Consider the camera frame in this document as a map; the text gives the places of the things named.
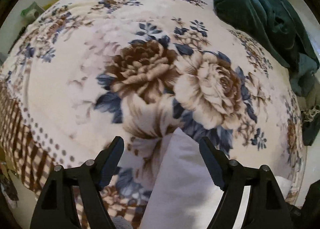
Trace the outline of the white pants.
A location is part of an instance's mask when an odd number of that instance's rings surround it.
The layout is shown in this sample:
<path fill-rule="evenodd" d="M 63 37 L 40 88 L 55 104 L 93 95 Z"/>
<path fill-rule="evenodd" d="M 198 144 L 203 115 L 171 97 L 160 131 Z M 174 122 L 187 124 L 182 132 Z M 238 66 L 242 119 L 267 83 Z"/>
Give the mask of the white pants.
<path fill-rule="evenodd" d="M 271 149 L 225 156 L 207 135 L 195 141 L 176 129 L 141 228 L 291 228 L 290 166 L 271 139 Z"/>

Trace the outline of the dark clothes pile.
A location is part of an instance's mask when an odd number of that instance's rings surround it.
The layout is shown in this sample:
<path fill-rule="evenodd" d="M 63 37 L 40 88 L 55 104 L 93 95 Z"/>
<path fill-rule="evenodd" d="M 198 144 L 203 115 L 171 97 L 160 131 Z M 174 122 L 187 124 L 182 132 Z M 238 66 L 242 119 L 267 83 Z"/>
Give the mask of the dark clothes pile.
<path fill-rule="evenodd" d="M 319 105 L 314 105 L 310 109 L 301 111 L 302 133 L 305 146 L 311 146 L 319 132 Z"/>

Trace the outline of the floral bed blanket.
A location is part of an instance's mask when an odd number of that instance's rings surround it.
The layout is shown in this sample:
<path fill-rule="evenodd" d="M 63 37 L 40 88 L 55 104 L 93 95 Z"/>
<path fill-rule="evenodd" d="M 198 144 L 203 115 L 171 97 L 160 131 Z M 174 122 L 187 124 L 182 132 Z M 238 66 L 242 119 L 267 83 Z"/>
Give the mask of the floral bed blanket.
<path fill-rule="evenodd" d="M 289 73 L 213 0 L 59 0 L 1 67 L 1 147 L 39 194 L 55 165 L 125 152 L 101 196 L 138 227 L 176 129 L 242 165 L 271 167 L 296 202 L 304 146 Z"/>

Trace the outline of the green white clutter bag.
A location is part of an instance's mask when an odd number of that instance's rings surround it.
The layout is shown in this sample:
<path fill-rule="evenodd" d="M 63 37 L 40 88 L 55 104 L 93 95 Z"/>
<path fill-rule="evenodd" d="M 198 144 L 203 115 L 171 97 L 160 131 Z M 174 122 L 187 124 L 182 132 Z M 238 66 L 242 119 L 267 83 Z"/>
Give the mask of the green white clutter bag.
<path fill-rule="evenodd" d="M 44 13 L 44 9 L 40 7 L 35 1 L 26 9 L 21 11 L 21 17 L 28 20 L 36 20 L 41 14 Z"/>

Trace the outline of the dark teal plush blanket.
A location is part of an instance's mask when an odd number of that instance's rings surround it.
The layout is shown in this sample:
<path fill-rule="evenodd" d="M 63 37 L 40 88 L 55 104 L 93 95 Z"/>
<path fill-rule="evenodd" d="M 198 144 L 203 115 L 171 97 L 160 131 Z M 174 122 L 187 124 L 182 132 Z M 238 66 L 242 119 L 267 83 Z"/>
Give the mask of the dark teal plush blanket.
<path fill-rule="evenodd" d="M 306 97 L 319 60 L 307 31 L 287 0 L 213 0 L 216 15 L 258 41 L 290 74 L 294 93 Z"/>

